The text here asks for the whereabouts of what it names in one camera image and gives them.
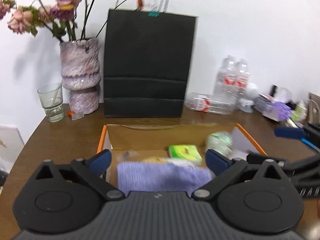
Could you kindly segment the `clear drinking glass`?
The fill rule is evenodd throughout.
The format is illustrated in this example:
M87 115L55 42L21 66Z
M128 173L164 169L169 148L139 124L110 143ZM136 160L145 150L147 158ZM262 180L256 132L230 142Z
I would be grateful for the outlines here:
M49 122L55 123L63 119L63 94L61 83L52 83L37 90L42 108Z

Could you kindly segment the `dried pink rose bouquet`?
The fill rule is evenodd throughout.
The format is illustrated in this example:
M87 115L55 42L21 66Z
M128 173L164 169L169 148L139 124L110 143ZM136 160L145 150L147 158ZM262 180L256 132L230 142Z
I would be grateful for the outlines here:
M65 35L70 41L76 41L77 9L84 1L85 14L80 39L86 39L86 26L95 0L55 0L54 5L45 5L41 0L36 1L40 4L38 8L32 4L18 5L15 0L1 0L1 20L10 15L7 26L16 34L29 33L36 36L39 28L46 28L60 42Z

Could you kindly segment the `iridescent bundle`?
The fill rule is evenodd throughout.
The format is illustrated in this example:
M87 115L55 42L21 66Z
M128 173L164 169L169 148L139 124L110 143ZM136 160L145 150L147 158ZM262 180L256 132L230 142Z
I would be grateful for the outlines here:
M220 131L208 135L206 150L215 150L217 153L230 157L232 153L232 135L226 131Z

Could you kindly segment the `left standing water bottle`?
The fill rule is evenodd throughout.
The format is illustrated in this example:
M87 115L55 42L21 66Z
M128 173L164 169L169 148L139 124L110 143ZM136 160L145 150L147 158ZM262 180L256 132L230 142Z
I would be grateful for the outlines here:
M217 72L213 90L214 99L220 102L231 102L235 94L236 57L228 55Z

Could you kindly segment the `green tissue packet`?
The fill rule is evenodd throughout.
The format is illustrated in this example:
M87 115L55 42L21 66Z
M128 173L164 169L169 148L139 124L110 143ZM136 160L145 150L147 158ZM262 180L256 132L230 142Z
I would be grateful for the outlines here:
M195 145L170 145L168 153L171 158L187 160L195 165L202 163L202 157Z

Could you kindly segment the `purple tissue box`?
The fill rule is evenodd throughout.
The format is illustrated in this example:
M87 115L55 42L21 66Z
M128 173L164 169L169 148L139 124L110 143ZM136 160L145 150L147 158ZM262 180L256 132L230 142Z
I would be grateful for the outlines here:
M254 100L254 108L264 117L281 122L292 114L292 109L288 106L291 99L292 93L287 88L272 85L268 94L261 93Z

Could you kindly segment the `black paper shopping bag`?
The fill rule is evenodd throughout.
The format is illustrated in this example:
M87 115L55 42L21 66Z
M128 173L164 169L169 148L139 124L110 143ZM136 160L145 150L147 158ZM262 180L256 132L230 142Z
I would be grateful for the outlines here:
M104 50L104 115L178 118L182 115L196 17L115 7L108 12Z

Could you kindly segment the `small green bottle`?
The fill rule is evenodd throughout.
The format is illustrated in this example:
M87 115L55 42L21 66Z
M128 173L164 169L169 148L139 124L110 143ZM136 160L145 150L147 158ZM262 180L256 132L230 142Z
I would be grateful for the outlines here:
M294 122L302 122L306 119L307 108L303 100L296 105L295 110L292 112L291 120Z

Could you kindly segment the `purple ceramic vase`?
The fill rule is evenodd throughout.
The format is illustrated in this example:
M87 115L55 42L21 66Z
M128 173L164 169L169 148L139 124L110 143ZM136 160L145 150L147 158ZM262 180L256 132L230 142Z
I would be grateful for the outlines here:
M86 115L99 107L98 53L96 38L60 43L62 86L69 90L69 107L75 113Z

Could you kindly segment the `standing water bottle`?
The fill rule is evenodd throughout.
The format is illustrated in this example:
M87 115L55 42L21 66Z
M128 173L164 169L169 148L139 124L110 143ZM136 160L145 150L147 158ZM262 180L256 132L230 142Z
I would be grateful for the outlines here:
M238 93L236 96L236 103L239 103L240 100L244 97L244 93L246 91L250 78L248 61L246 59L240 59L235 65L235 70L235 87Z
M228 55L217 72L213 90L214 99L220 102L231 102L235 94L236 57Z

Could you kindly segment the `lying empty water bottle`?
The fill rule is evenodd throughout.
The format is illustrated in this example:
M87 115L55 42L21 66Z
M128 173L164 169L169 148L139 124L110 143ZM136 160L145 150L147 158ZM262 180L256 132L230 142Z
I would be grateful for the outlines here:
M235 105L230 101L208 94L189 93L184 105L192 111L229 115L234 112Z

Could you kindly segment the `white astronaut figurine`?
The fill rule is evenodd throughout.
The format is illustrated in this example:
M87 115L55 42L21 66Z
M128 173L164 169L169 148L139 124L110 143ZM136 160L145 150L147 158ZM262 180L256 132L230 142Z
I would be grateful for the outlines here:
M246 88L239 89L238 100L236 103L237 109L253 113L254 100L259 96L258 87L255 83L249 82Z

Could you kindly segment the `right standing water bottle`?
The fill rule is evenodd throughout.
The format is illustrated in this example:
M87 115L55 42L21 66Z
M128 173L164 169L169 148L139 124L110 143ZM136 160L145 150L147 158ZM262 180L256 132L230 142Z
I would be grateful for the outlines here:
M240 100L244 97L244 93L246 91L250 78L248 61L246 59L240 59L235 65L235 70L235 87L238 93L236 96L236 103L239 103Z

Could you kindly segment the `purple cloth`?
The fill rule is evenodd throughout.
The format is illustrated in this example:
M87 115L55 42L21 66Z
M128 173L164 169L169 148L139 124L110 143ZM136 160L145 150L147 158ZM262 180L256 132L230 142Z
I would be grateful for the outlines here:
M117 165L118 189L131 191L177 192L187 194L212 179L210 170L193 164L123 162Z

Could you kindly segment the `wrapped black coin cell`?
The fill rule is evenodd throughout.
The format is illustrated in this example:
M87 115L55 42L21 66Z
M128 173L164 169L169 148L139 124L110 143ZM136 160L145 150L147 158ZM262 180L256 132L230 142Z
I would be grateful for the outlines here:
M136 157L138 155L138 152L136 152L135 150L127 150L126 152L117 155L116 159L117 161L121 162Z

